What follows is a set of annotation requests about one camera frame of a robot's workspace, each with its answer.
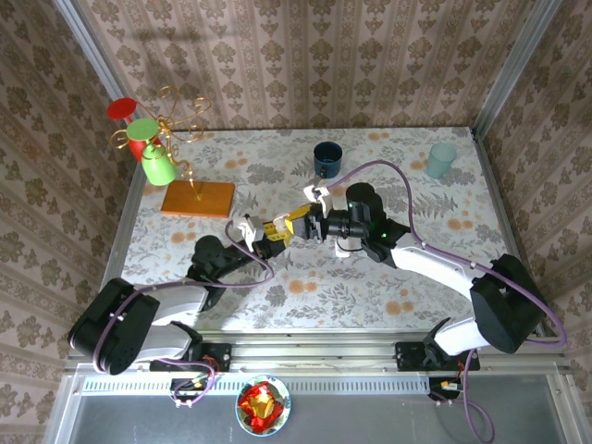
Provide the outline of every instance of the gray floor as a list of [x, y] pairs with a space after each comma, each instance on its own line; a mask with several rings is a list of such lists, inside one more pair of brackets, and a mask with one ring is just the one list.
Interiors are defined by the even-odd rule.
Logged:
[[[471, 399], [494, 420], [498, 443], [565, 442], [543, 376], [475, 377]], [[462, 406], [448, 408], [424, 397], [296, 395], [289, 421], [268, 444], [473, 443]], [[71, 443], [167, 444], [262, 442], [244, 432], [235, 397], [209, 396], [192, 409], [167, 397], [104, 396], [82, 400]], [[483, 431], [477, 415], [475, 422]]]

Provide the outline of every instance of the orange wooden board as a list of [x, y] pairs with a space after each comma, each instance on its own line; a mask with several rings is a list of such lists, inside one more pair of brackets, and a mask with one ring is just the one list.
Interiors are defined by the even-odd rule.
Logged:
[[194, 182], [202, 194], [198, 201], [187, 180], [175, 180], [168, 185], [160, 211], [166, 215], [228, 217], [234, 195], [234, 183]]

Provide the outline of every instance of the green mug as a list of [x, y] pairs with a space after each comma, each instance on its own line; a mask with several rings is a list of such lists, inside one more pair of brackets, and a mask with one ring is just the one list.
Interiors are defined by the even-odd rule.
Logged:
[[148, 181], [157, 187], [168, 185], [177, 178], [177, 168], [163, 145], [146, 145], [142, 151], [142, 168]]

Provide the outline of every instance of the floral tablecloth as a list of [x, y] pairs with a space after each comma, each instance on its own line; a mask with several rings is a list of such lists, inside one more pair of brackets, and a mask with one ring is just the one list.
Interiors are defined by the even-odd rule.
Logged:
[[[413, 187], [415, 225], [428, 243], [484, 262], [506, 252], [466, 128], [221, 131], [181, 145], [179, 158], [193, 162], [199, 179], [235, 183], [232, 217], [249, 213], [265, 220], [306, 203], [302, 189], [315, 176], [313, 149], [323, 141], [343, 148], [340, 177], [374, 159], [400, 165]], [[452, 142], [458, 152], [452, 170], [440, 180], [425, 173], [436, 142]], [[408, 225], [404, 187], [394, 171], [373, 166], [350, 183], [357, 181], [371, 183], [387, 215]], [[346, 188], [334, 190], [335, 206], [345, 208]], [[227, 220], [162, 215], [165, 191], [145, 186], [122, 274], [132, 283], [184, 277], [193, 245], [203, 235], [215, 234], [228, 244]], [[471, 313], [463, 296], [437, 282], [376, 264], [364, 253], [339, 259], [333, 249], [332, 240], [320, 245], [293, 240], [270, 261], [277, 273], [272, 282], [254, 290], [227, 290], [216, 308], [199, 314], [198, 328], [426, 329], [446, 316], [461, 319]], [[224, 280], [253, 282], [263, 274], [261, 267], [250, 265]]]

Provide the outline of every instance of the wall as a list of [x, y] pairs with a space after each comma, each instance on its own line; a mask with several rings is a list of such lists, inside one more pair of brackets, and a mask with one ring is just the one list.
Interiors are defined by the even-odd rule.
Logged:
[[592, 1], [561, 4], [487, 143], [532, 273], [570, 332], [592, 417]]
[[533, 1], [79, 1], [129, 94], [210, 129], [469, 126]]
[[50, 2], [0, 2], [0, 442], [41, 441], [66, 334], [98, 290], [134, 161]]

